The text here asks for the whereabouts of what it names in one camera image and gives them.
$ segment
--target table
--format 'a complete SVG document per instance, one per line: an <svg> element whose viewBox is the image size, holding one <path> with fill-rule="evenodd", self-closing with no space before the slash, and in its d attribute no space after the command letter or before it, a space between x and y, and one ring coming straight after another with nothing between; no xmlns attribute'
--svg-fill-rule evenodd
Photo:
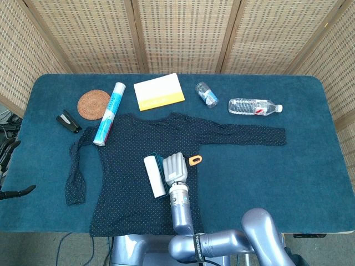
<svg viewBox="0 0 355 266"><path fill-rule="evenodd" d="M133 84L158 75L48 74L35 83L3 190L37 188L29 195L2 201L0 230L88 232L102 185L102 170L93 146L81 151L80 168L87 181L85 204L67 206L64 186L70 167L69 146L78 139L56 120L67 109L83 128L79 98L89 90L109 94L120 81L126 91L119 113L158 119L170 112L222 124L284 127L282 147L205 145L198 165L199 200L207 232L241 229L251 208L262 207L281 232L329 233L355 229L355 198L324 89L311 76L179 75L185 101L139 112ZM209 109L195 85L204 81L220 99ZM280 114L238 116L227 110L231 98L270 99L283 105Z"/></svg>

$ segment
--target yellow notepad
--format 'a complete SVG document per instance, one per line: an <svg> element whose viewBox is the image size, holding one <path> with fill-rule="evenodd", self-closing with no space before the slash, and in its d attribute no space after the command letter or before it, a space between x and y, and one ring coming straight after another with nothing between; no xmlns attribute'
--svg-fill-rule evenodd
<svg viewBox="0 0 355 266"><path fill-rule="evenodd" d="M134 90L140 111L185 100L176 73L136 83Z"/></svg>

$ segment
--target polka dot shirt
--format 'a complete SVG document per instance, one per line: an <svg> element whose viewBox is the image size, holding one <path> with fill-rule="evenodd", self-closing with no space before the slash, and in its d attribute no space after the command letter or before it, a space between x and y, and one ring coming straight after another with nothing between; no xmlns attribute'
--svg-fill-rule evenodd
<svg viewBox="0 0 355 266"><path fill-rule="evenodd" d="M92 145L98 127L88 127L70 148L72 166L65 185L68 205L85 202L85 180L79 171L79 149ZM152 152L166 158L177 152L197 155L202 144L286 144L285 130L265 126L220 125L171 113L160 120L132 114L116 116L104 147L98 147L103 187L90 225L91 236L174 234L169 197L155 199L143 158ZM197 167L187 163L187 185L195 233L203 232L197 198Z"/></svg>

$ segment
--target shirt sleeve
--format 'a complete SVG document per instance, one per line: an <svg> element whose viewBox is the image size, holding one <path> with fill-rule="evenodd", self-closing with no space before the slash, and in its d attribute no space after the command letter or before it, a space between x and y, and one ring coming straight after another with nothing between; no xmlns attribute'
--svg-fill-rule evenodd
<svg viewBox="0 0 355 266"><path fill-rule="evenodd" d="M221 125L210 120L191 117L190 134L200 144L238 144L283 146L285 129L255 125Z"/></svg>
<svg viewBox="0 0 355 266"><path fill-rule="evenodd" d="M67 205L81 204L85 202L86 183L83 174L79 170L80 148L92 145L97 127L88 127L80 139L73 143L69 149L72 165L69 177L65 183L65 200Z"/></svg>

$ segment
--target lint roller handle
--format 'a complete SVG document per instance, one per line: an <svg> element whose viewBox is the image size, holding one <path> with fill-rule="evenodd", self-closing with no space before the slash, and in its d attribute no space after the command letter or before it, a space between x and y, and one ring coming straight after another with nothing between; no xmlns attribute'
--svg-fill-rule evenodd
<svg viewBox="0 0 355 266"><path fill-rule="evenodd" d="M201 161L202 161L202 156L195 155L195 156L189 158L189 165L194 166L194 165L197 165L198 163L200 163Z"/></svg>

